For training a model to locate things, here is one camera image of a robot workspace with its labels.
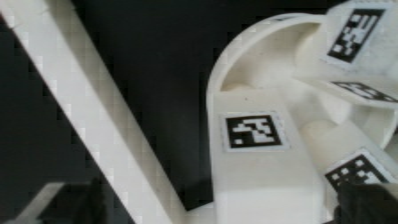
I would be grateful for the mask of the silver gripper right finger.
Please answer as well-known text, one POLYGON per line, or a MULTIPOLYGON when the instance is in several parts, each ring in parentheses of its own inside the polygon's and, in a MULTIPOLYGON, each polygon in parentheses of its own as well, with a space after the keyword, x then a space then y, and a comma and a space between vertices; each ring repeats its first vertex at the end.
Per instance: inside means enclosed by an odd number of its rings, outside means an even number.
POLYGON ((398 184, 340 185, 333 224, 398 224, 398 184))

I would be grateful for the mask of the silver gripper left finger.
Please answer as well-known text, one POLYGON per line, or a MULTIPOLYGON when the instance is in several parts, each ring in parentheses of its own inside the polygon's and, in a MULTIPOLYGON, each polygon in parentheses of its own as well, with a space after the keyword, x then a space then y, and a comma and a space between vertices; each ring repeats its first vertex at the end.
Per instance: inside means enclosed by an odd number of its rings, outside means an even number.
POLYGON ((107 224, 100 179, 75 183, 50 182, 8 224, 107 224))

